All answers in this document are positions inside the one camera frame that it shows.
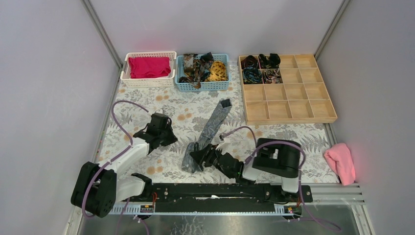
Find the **grey leaf pattern tie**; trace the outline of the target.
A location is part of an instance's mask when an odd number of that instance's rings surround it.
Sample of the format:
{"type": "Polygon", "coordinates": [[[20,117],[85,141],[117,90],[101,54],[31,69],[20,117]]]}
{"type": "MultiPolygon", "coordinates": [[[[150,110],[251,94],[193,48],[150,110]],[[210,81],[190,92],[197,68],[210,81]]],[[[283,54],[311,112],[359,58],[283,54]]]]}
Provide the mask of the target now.
{"type": "Polygon", "coordinates": [[[204,125],[204,128],[198,140],[196,142],[191,142],[187,145],[181,165],[181,170],[186,171],[188,173],[202,171],[202,168],[191,157],[190,153],[195,150],[201,150],[211,143],[212,139],[217,134],[220,126],[222,125],[228,113],[230,112],[231,107],[232,103],[229,98],[222,99],[218,102],[209,120],[204,125]]]}

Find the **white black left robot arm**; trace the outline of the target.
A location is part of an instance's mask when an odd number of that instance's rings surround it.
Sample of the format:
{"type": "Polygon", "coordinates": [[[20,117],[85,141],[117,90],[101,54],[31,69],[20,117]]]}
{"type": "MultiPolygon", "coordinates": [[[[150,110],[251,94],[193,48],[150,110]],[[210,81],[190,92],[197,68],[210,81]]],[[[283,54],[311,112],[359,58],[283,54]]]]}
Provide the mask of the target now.
{"type": "Polygon", "coordinates": [[[105,217],[115,203],[135,196],[140,201],[151,197],[151,179],[134,173],[122,177],[127,169],[159,146],[177,141],[171,118],[153,113],[144,130],[133,135],[133,142],[119,156],[99,163],[86,162],[80,169],[70,202],[85,215],[105,217]]]}

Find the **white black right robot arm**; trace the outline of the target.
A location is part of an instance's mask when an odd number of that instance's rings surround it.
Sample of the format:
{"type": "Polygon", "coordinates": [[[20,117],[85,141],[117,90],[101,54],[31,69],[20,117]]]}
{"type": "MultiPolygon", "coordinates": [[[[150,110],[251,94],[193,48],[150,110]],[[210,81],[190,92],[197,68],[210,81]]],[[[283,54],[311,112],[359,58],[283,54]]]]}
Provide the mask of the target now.
{"type": "Polygon", "coordinates": [[[259,138],[253,154],[246,160],[239,161],[223,149],[229,142],[222,140],[219,144],[208,144],[204,148],[195,145],[190,152],[191,158],[200,170],[215,167],[237,183],[254,183],[258,176],[270,173],[281,178],[281,197],[288,202],[300,195],[299,174],[303,162],[301,145],[295,141],[259,138]]]}

